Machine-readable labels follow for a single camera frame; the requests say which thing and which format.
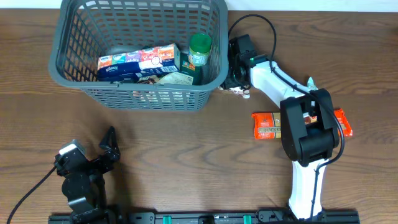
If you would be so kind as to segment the green lidded pesto jar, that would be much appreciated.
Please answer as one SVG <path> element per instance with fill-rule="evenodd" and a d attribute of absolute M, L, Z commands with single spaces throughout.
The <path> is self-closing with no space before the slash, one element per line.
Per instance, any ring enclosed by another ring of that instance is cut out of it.
<path fill-rule="evenodd" d="M 206 65 L 212 48 L 212 39 L 207 34 L 197 33 L 190 39 L 188 60 L 194 66 Z"/>

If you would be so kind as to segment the dark green snack bag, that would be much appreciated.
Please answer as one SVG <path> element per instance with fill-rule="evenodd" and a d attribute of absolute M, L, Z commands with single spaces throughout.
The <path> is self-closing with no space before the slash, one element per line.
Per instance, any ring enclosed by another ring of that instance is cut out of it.
<path fill-rule="evenodd" d="M 181 53 L 179 71 L 166 75 L 151 75 L 139 78 L 140 84 L 174 84 L 174 85 L 199 85 L 202 80 L 202 69 L 188 61 L 188 55 Z"/>

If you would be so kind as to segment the orange quick cook spaghetti pack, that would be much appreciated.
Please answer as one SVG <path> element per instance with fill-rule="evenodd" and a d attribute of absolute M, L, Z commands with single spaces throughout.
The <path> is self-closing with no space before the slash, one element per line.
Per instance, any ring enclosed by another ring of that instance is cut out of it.
<path fill-rule="evenodd" d="M 353 136 L 353 130 L 346 119 L 345 112 L 342 109 L 334 110 L 344 136 Z M 255 139 L 280 139 L 281 138 L 281 120 L 279 112 L 272 113 L 253 113 L 254 120 L 254 138 Z"/>

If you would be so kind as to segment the mint toilet tissue pack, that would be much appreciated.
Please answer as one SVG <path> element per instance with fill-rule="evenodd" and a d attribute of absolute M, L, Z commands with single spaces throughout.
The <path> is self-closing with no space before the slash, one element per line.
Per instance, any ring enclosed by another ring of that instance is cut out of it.
<path fill-rule="evenodd" d="M 309 90 L 312 90 L 312 91 L 318 90 L 318 87 L 316 86 L 315 81 L 312 77 L 308 78 L 307 87 Z"/>

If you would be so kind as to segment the blue Kleenex tissue multipack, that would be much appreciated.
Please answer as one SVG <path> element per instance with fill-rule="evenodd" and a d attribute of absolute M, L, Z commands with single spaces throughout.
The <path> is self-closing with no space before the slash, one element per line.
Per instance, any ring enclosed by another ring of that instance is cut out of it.
<path fill-rule="evenodd" d="M 179 68 L 180 50 L 175 44 L 169 44 L 100 57 L 97 79 L 101 82 L 138 80 L 177 72 Z"/>

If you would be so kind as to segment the brown snack packet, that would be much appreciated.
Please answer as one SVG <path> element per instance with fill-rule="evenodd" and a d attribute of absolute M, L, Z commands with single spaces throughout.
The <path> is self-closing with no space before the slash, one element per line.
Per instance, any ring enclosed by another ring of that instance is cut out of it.
<path fill-rule="evenodd" d="M 221 91 L 227 91 L 228 93 L 232 93 L 237 96 L 241 96 L 244 99 L 250 98 L 250 91 L 245 88 L 239 87 L 239 86 L 234 87 L 234 88 L 228 88 L 228 89 L 225 89 L 225 88 L 219 86 L 218 89 Z"/>

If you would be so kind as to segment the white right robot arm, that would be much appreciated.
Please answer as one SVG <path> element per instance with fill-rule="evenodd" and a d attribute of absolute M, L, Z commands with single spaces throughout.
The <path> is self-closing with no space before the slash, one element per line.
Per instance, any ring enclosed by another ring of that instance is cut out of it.
<path fill-rule="evenodd" d="M 265 55 L 236 54 L 228 62 L 227 82 L 249 83 L 279 107 L 282 147 L 293 165 L 289 207 L 296 219 L 312 219 L 322 211 L 323 173 L 336 160 L 332 152 L 345 146 L 329 92 L 296 82 Z"/>

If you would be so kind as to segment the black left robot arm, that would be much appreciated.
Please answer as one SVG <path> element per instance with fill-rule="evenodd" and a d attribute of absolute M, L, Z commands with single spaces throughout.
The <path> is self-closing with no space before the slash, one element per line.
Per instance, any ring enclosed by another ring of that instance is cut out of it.
<path fill-rule="evenodd" d="M 57 175 L 65 178 L 62 193 L 72 213 L 52 215 L 49 223 L 112 224 L 119 221 L 118 211 L 107 206 L 103 178 L 105 173 L 114 169 L 114 163 L 121 157 L 114 127 L 108 129 L 99 147 L 104 153 L 89 160 L 85 156 L 85 148 L 74 139 L 55 156 Z"/>

